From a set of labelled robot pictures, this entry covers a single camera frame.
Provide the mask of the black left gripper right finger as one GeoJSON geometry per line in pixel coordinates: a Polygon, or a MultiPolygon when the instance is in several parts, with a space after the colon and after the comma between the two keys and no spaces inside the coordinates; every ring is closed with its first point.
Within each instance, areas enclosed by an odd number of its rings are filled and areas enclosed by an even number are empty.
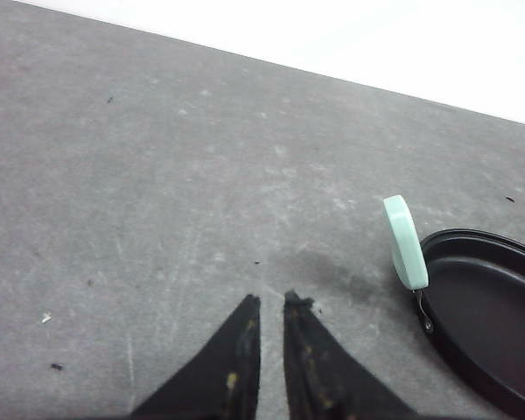
{"type": "Polygon", "coordinates": [[[284,295],[283,370],[291,418],[418,418],[320,322],[313,299],[284,295]]]}

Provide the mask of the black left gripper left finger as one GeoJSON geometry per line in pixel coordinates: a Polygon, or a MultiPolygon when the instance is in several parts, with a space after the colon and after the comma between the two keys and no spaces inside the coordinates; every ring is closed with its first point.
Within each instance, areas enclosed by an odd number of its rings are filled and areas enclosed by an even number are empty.
{"type": "Polygon", "coordinates": [[[261,371],[259,297],[248,294],[200,351],[133,417],[255,417],[261,371]]]}

